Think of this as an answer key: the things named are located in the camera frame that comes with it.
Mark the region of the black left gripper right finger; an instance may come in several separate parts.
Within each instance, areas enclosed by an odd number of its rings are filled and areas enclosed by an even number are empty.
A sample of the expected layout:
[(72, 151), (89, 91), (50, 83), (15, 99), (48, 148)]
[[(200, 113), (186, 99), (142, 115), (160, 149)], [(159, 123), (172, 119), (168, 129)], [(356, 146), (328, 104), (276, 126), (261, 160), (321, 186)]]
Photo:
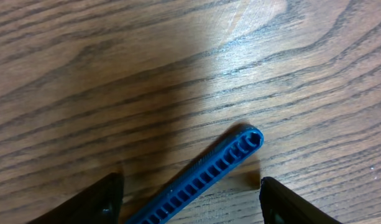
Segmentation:
[(265, 224), (341, 224), (273, 177), (264, 177), (260, 206)]

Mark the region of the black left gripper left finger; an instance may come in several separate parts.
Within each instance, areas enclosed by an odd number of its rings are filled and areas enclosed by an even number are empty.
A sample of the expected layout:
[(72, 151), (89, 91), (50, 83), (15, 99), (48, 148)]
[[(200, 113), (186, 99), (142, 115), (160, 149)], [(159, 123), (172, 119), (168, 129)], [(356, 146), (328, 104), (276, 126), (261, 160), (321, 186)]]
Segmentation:
[(124, 177), (110, 173), (29, 224), (117, 224)]

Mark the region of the blue disposable razor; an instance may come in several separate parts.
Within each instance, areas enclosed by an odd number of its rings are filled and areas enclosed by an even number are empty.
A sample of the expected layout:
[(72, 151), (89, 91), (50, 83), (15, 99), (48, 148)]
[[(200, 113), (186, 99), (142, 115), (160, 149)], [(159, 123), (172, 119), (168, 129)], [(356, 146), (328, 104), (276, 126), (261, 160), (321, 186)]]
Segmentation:
[(226, 174), (243, 163), (264, 143), (262, 132), (243, 124), (222, 136), (207, 154), (192, 163), (144, 207), (133, 214), (127, 224), (166, 223), (208, 190)]

